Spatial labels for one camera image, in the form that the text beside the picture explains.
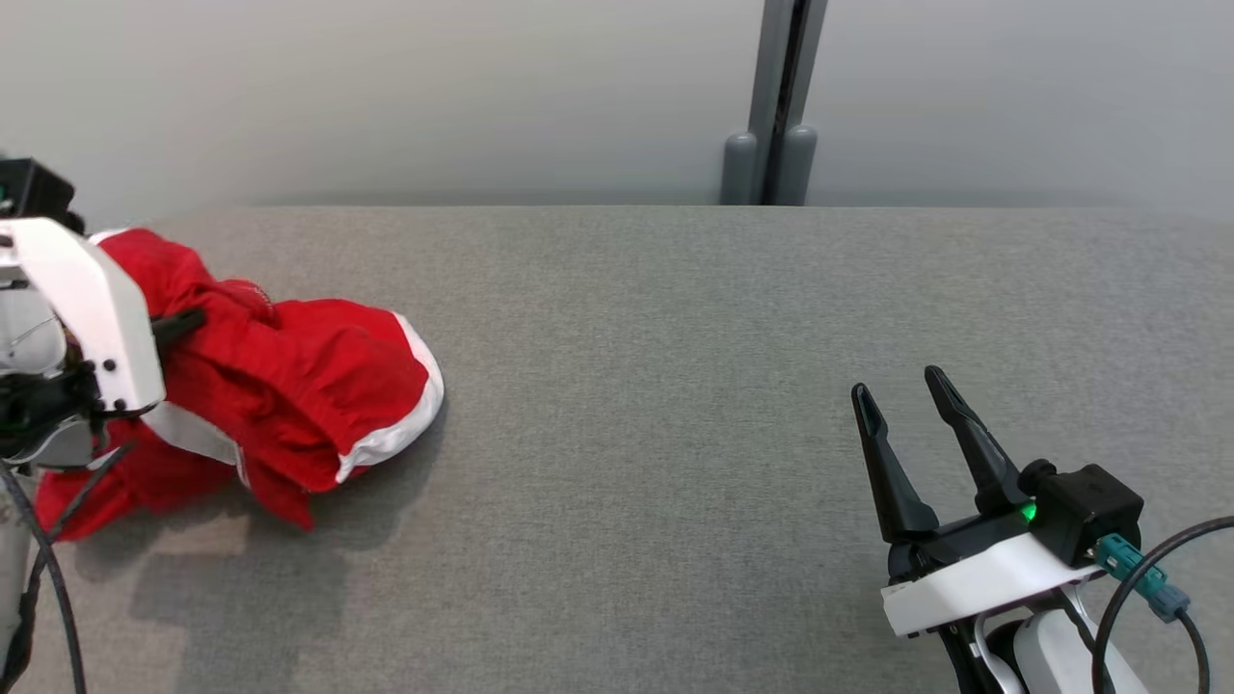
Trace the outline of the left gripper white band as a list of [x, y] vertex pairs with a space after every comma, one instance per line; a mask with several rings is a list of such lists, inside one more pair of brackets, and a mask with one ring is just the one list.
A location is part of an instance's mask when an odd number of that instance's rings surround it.
[[158, 349], [196, 333], [206, 312], [149, 320], [118, 263], [51, 219], [5, 221], [1, 265], [2, 457], [88, 461], [111, 421], [167, 396]]

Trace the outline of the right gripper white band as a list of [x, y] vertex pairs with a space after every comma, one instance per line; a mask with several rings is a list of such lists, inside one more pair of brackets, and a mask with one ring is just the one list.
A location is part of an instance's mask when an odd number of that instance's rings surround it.
[[[976, 487], [976, 510], [997, 515], [1030, 501], [1018, 487], [1019, 469], [951, 378], [939, 367], [926, 367], [926, 385], [937, 412], [958, 440]], [[906, 637], [1017, 606], [1099, 573], [1091, 562], [1072, 568], [1058, 559], [1030, 533], [1022, 511], [970, 517], [939, 529], [937, 514], [921, 500], [900, 466], [887, 422], [865, 384], [851, 387], [851, 409], [881, 537], [906, 542], [892, 547], [892, 580], [882, 589], [884, 612], [893, 633]]]

